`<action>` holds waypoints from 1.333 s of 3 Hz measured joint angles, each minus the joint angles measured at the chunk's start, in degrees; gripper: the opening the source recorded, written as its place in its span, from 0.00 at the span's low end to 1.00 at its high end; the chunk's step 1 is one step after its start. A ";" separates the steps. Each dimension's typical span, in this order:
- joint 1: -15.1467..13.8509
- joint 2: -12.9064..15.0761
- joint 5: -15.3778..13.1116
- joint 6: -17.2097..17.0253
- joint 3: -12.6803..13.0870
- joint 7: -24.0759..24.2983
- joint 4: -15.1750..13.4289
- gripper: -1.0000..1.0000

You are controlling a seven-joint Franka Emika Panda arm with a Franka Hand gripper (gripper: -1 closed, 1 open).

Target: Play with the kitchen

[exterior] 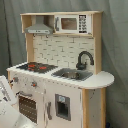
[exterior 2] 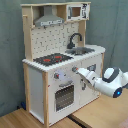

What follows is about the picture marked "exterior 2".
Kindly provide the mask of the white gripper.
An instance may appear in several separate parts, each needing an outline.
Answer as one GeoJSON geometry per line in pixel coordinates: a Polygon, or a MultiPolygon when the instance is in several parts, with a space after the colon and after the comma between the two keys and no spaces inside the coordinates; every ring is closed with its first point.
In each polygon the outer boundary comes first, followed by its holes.
{"type": "Polygon", "coordinates": [[[79,68],[78,74],[84,81],[88,81],[90,84],[94,84],[95,80],[98,78],[98,75],[94,71],[89,71],[85,68],[79,68]]]}

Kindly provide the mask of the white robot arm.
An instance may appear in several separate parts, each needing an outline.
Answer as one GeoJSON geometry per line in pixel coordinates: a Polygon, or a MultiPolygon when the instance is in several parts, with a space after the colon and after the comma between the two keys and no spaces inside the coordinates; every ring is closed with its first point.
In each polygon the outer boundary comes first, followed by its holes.
{"type": "Polygon", "coordinates": [[[128,72],[122,72],[118,67],[108,68],[102,77],[85,68],[79,68],[77,73],[91,89],[112,98],[119,97],[128,85],[128,72]]]}

